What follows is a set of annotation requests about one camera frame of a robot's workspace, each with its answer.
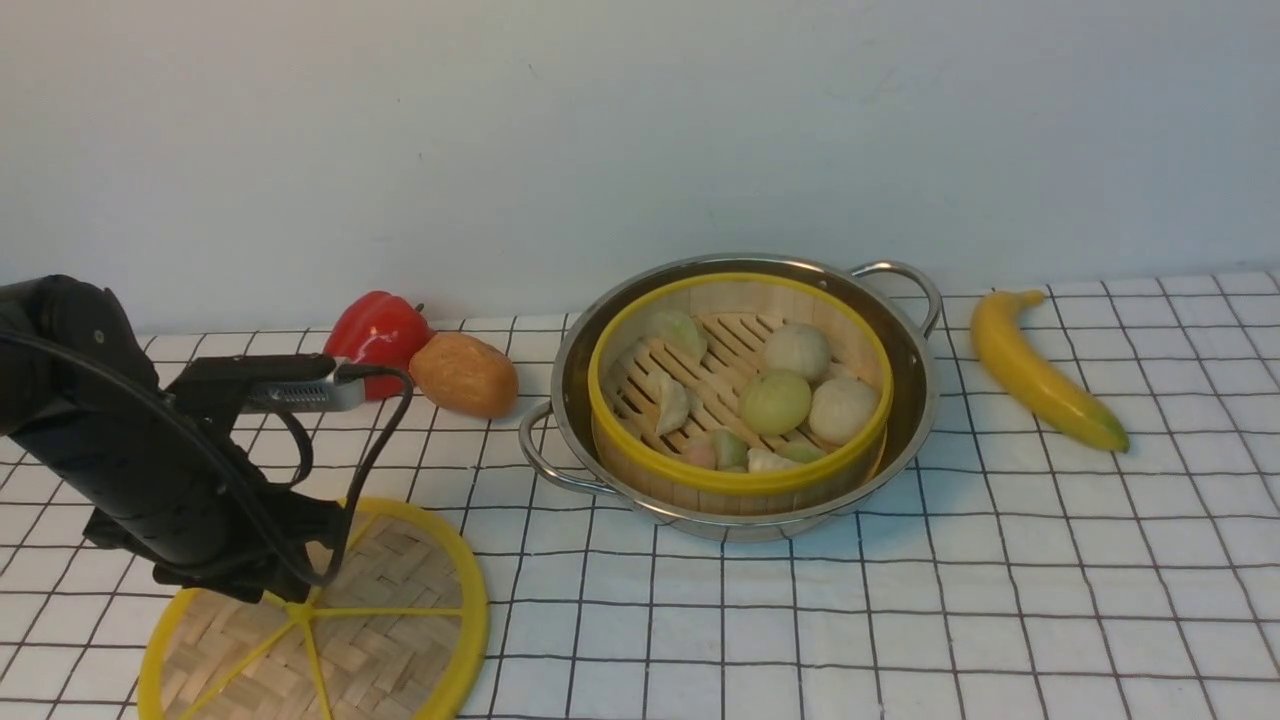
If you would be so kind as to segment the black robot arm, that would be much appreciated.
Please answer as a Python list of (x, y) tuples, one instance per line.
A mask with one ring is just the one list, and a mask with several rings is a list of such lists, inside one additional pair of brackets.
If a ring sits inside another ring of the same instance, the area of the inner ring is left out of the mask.
[(246, 413), (330, 407), (321, 354), (200, 357), (169, 386), (116, 296), (69, 275), (1, 291), (3, 436), (88, 500), (84, 537), (147, 560), (154, 580), (247, 603), (300, 602), (340, 559), (352, 511), (269, 480), (230, 437)]

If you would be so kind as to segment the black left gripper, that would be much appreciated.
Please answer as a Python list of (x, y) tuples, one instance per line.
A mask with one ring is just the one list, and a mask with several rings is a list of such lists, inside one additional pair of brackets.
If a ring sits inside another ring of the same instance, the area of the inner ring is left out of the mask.
[(262, 525), (205, 479), (95, 480), (83, 487), (95, 506), (84, 538), (150, 561), (161, 585), (212, 591), (247, 603), (265, 594), (301, 602), (320, 587), (308, 544), (338, 550), (351, 516), (335, 501), (274, 489), (265, 480), (250, 488), (266, 511)]

